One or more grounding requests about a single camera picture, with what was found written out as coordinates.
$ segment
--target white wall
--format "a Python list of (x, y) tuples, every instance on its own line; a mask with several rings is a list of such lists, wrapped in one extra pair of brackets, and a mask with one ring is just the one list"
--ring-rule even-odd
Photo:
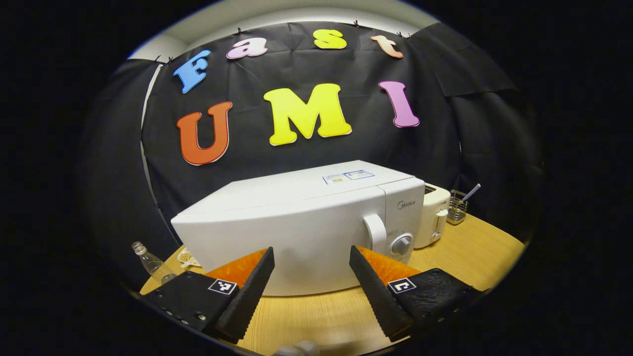
[(276, 23), (332, 21), (353, 23), (403, 35), (438, 22), (398, 0), (224, 0), (177, 22), (147, 41), (129, 58), (166, 62), (201, 44), (243, 30)]

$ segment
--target wire utensil holder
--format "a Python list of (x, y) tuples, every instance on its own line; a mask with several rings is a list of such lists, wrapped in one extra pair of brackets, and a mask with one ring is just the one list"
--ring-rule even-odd
[(451, 200), (449, 202), (448, 216), (446, 221), (451, 225), (457, 225), (466, 217), (468, 202), (464, 201), (466, 193), (451, 190)]

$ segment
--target plastic bottle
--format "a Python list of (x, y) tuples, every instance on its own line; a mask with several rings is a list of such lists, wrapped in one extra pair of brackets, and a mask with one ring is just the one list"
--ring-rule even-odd
[(141, 259), (143, 267), (145, 267), (149, 275), (160, 282), (160, 284), (165, 284), (176, 278), (176, 275), (173, 273), (172, 269), (164, 264), (163, 261), (161, 261), (158, 257), (147, 252), (147, 248), (145, 248), (145, 246), (143, 246), (141, 242), (136, 241), (135, 243), (133, 243), (132, 249), (134, 250), (134, 253), (136, 253), (136, 255)]

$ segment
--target bottle cap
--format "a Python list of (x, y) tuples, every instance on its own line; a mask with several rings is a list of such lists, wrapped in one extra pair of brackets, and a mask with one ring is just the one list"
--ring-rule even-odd
[(136, 241), (135, 243), (133, 243), (132, 249), (134, 250), (134, 253), (136, 253), (137, 256), (141, 256), (142, 254), (147, 252), (147, 248), (145, 248), (145, 246), (143, 246), (143, 244), (140, 241)]

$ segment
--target wooden table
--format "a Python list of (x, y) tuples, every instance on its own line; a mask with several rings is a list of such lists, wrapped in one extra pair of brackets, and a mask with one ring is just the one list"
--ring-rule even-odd
[[(176, 259), (181, 246), (166, 261), (176, 274), (183, 273)], [(523, 252), (519, 240), (496, 227), (467, 215), (464, 221), (446, 224), (436, 243), (414, 250), (409, 265), (420, 271), (441, 268), (463, 282), (484, 290), (495, 286)], [(201, 267), (189, 270), (205, 273)], [(150, 278), (141, 289), (145, 295), (159, 283)], [(284, 345), (301, 340), (315, 342), (322, 356), (360, 355), (389, 345), (363, 290), (358, 286), (309, 296), (263, 296), (244, 339), (238, 346), (271, 355)]]

